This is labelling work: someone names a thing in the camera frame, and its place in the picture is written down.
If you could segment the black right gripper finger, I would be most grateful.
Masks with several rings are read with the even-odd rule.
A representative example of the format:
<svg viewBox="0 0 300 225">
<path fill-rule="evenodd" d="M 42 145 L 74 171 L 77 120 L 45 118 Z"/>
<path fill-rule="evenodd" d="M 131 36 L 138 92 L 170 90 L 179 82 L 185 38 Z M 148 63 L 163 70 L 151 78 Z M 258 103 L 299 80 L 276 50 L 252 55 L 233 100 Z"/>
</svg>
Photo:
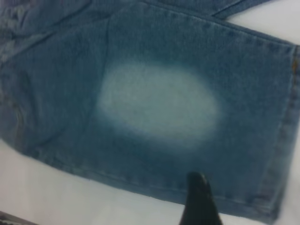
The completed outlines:
<svg viewBox="0 0 300 225">
<path fill-rule="evenodd" d="M 186 205 L 180 220 L 181 225 L 222 225 L 208 180 L 200 173 L 187 176 L 188 192 Z"/>
</svg>

